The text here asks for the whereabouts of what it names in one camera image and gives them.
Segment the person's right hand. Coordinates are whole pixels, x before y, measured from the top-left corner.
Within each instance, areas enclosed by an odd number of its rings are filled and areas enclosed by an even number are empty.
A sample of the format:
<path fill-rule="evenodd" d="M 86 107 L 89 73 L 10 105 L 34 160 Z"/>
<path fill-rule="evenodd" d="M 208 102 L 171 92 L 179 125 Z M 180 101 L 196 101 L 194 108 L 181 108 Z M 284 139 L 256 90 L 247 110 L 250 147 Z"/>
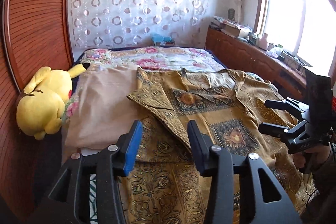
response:
<path fill-rule="evenodd" d="M 301 173 L 308 173 L 323 165 L 330 156 L 330 145 L 317 145 L 292 155 L 294 165 Z"/>

